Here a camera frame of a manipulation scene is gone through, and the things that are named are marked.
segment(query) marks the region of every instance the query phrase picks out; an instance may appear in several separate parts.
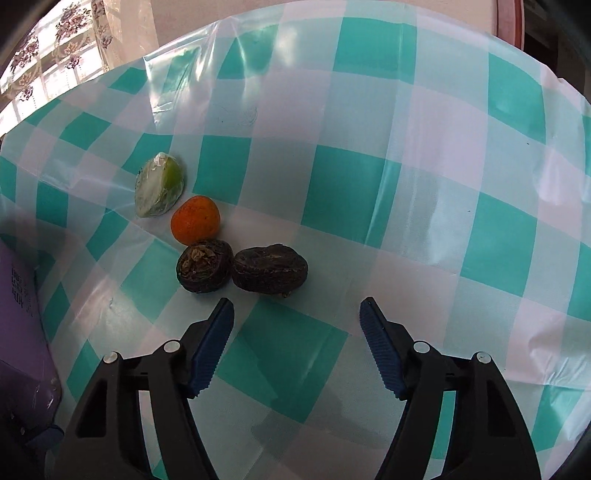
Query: window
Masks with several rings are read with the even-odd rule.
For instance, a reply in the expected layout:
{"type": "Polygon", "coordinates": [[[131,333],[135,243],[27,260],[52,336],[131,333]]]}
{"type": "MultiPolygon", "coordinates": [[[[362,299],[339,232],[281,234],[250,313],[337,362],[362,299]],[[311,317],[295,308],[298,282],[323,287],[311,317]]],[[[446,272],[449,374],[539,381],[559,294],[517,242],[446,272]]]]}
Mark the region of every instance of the window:
{"type": "Polygon", "coordinates": [[[61,0],[23,39],[0,77],[0,136],[62,93],[108,67],[93,29],[102,2],[61,0]]]}

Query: brown wooden trim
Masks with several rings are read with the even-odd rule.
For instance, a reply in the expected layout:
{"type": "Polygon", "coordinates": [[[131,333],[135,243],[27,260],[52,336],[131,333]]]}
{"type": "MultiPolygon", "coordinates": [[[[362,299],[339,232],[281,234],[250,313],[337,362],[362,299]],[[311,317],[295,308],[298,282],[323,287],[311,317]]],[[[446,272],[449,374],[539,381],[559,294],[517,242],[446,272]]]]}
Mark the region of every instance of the brown wooden trim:
{"type": "Polygon", "coordinates": [[[523,0],[496,0],[496,36],[523,50],[523,0]]]}

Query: beige wall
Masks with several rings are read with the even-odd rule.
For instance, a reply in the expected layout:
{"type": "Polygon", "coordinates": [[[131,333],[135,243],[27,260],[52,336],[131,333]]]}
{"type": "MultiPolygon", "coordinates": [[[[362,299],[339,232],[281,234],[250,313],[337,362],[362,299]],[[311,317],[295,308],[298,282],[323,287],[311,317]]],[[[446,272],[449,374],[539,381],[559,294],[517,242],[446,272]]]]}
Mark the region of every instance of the beige wall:
{"type": "MultiPolygon", "coordinates": [[[[282,0],[152,0],[158,43],[164,45],[196,28],[255,8],[284,3],[282,0]]],[[[408,0],[407,3],[469,23],[494,33],[495,0],[408,0]]]]}

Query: plastic tablecloth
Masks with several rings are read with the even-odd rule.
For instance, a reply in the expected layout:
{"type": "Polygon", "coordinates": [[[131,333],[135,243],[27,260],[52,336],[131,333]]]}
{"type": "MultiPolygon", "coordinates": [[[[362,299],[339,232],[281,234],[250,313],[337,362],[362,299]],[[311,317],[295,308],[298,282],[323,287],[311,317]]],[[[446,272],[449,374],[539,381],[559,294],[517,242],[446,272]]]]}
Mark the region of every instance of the plastic tablecloth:
{"type": "MultiPolygon", "coordinates": [[[[523,52],[379,1],[227,18],[65,93],[0,151],[0,233],[37,267],[58,423],[102,355],[151,353],[225,296],[236,326],[191,402],[220,478],[373,478],[404,406],[359,328],[374,296],[416,339],[494,357],[549,477],[591,419],[590,116],[523,52]],[[181,202],[215,199],[234,251],[291,245],[305,285],[183,290],[172,212],[134,216],[159,151],[186,169],[181,202]]],[[[142,416],[164,477],[145,395],[142,416]]]]}

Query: dried dark fruit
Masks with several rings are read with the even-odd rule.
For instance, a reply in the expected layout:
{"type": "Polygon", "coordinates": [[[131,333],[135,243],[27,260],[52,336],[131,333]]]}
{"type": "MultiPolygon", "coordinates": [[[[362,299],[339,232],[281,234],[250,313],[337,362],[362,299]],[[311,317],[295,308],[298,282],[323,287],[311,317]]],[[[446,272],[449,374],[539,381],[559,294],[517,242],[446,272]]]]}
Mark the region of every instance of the dried dark fruit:
{"type": "Polygon", "coordinates": [[[232,247],[223,240],[200,240],[178,259],[178,281],[193,293],[218,290],[230,279],[232,260],[232,247]]]}
{"type": "Polygon", "coordinates": [[[247,248],[234,257],[232,280],[243,290],[287,297],[307,276],[304,257],[285,245],[247,248]]]}

